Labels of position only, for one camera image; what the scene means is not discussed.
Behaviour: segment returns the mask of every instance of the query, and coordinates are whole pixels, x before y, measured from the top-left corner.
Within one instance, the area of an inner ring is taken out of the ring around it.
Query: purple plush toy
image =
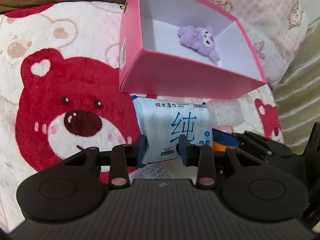
[[[220,56],[216,51],[213,40],[213,28],[194,28],[193,26],[181,27],[178,30],[180,44],[198,51],[201,55],[209,57],[212,61],[219,61]]]

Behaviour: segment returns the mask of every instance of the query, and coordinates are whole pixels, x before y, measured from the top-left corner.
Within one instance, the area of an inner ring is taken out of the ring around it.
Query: plush toy eye
[[[61,97],[61,104],[63,105],[69,104],[69,98],[67,96]]]
[[[102,107],[102,103],[101,103],[101,101],[99,101],[99,100],[95,100],[95,101],[93,102],[93,105],[94,105],[94,107],[97,108],[97,109],[100,109],[100,108]]]

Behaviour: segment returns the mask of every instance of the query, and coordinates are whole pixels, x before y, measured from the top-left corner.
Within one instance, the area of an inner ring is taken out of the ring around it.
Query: open box
[[[218,63],[180,44],[189,25],[214,28]],[[207,0],[127,0],[119,82],[127,93],[225,99],[267,83],[242,25]]]

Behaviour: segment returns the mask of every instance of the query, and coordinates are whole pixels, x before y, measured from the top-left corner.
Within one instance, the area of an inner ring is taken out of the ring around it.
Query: blue wipes packet
[[[179,136],[190,143],[212,146],[212,128],[207,105],[173,102],[132,96],[138,125],[147,137],[142,164],[179,158],[176,150]]]

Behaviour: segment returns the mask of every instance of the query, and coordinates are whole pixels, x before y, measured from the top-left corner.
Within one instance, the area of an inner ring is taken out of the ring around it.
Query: chinese character
[[[175,123],[175,122],[176,122],[176,120],[178,119],[178,117],[179,117],[179,115],[180,115],[180,114],[181,114],[180,112],[178,112],[178,113],[177,113],[176,119],[174,119],[173,123],[171,124],[171,126],[172,126],[172,127],[174,127],[174,126],[175,126],[175,128],[174,128],[173,132],[171,133],[172,135],[174,135],[174,134],[176,134],[176,133],[180,132],[180,131],[176,131],[176,129],[178,128],[178,126],[179,126],[179,124],[182,122],[182,120],[181,120],[181,119],[179,119],[178,123]],[[178,137],[176,137],[176,138],[174,138],[173,140],[171,140],[171,141],[170,141],[170,143],[173,143],[173,142],[174,142],[176,139],[178,139],[178,138],[179,138],[179,136],[178,136]]]
[[[182,132],[184,133],[184,132],[187,132],[187,134],[186,134],[186,137],[187,137],[187,139],[188,139],[188,134],[189,134],[189,132],[191,132],[191,133],[193,133],[193,125],[195,124],[195,122],[192,122],[192,129],[191,130],[189,130],[189,127],[190,127],[190,119],[197,119],[197,117],[195,116],[195,117],[190,117],[191,116],[191,112],[189,112],[189,117],[187,117],[187,118],[185,118],[185,117],[183,117],[182,119],[183,120],[188,120],[188,127],[187,127],[187,129],[185,130],[184,128],[185,128],[185,122],[183,122],[183,128],[182,128]],[[192,142],[193,140],[195,139],[195,135],[193,134],[193,138],[191,139],[191,140],[189,140],[189,142]]]

